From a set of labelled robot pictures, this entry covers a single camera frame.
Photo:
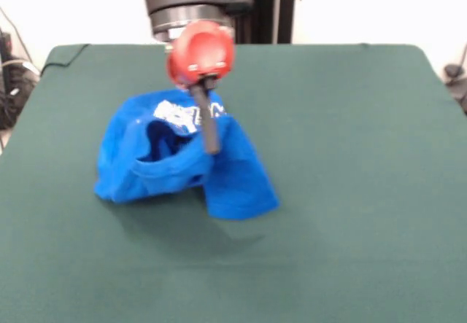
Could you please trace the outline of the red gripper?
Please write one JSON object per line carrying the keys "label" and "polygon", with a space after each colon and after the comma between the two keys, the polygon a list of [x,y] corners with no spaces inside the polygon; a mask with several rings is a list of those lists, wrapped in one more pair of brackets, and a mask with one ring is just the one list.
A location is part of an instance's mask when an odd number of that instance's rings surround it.
{"label": "red gripper", "polygon": [[189,23],[169,43],[167,51],[169,79],[180,88],[189,87],[199,107],[204,147],[211,155],[220,151],[220,142],[209,94],[215,88],[216,79],[223,78],[233,68],[234,60],[235,43],[230,28],[208,20]]}

